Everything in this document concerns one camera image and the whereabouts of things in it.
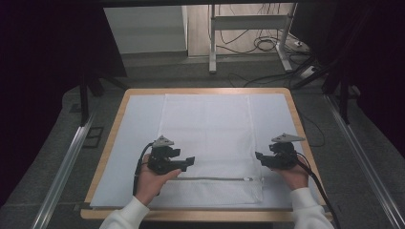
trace table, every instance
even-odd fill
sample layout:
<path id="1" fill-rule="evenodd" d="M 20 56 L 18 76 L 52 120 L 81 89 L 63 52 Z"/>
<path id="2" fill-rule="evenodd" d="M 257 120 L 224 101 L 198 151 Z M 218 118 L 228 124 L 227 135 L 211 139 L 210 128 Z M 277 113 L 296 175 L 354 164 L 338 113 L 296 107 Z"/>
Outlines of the table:
<path id="1" fill-rule="evenodd" d="M 100 162 L 98 163 L 96 173 L 92 184 L 89 188 L 86 203 L 90 203 L 94 196 L 96 187 L 102 177 L 109 155 L 113 149 L 113 145 L 117 136 L 120 122 L 125 114 L 126 105 L 131 95 L 141 94 L 283 94 L 286 97 L 288 108 L 291 113 L 293 123 L 299 136 L 305 137 L 304 129 L 300 122 L 297 110 L 295 108 L 292 96 L 288 89 L 285 88 L 269 88 L 269 89 L 233 89 L 233 88 L 210 88 L 210 89 L 130 89 L 126 91 L 123 97 L 112 130 L 107 139 L 104 151 Z M 310 147 L 306 141 L 301 142 L 303 151 L 309 161 L 313 172 L 319 177 L 316 164 L 313 160 Z M 321 196 L 320 202 L 325 205 Z M 81 216 L 84 219 L 105 219 L 113 210 L 93 210 L 85 208 L 81 210 Z M 222 222 L 272 222 L 272 221 L 292 221 L 291 209 L 284 210 L 152 210 L 144 220 L 152 221 L 222 221 Z"/>

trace white sweater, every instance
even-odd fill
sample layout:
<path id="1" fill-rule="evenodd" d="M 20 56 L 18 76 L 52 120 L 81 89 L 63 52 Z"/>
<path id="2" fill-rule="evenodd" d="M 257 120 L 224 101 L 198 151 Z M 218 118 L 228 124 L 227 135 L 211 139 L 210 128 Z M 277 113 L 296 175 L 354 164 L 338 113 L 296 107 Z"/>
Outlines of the white sweater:
<path id="1" fill-rule="evenodd" d="M 325 218 L 325 211 L 313 199 L 309 188 L 296 189 L 290 194 L 292 200 L 292 218 L 295 229 L 307 228 L 333 228 Z M 116 210 L 108 216 L 100 229 L 138 229 L 149 208 L 145 207 L 136 198 L 132 198 L 123 209 Z"/>

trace forearm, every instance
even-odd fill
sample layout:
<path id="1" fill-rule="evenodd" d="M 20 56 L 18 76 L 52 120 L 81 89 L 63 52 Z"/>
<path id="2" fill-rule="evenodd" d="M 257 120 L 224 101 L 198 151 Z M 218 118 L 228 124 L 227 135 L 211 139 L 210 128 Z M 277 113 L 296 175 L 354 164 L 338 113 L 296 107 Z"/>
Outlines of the forearm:
<path id="1" fill-rule="evenodd" d="M 333 228 L 325 217 L 325 210 L 313 199 L 309 188 L 301 188 L 292 191 L 291 200 L 295 229 Z"/>
<path id="2" fill-rule="evenodd" d="M 111 213 L 101 224 L 100 229 L 137 229 L 149 209 L 139 200 L 132 198 L 124 208 Z"/>

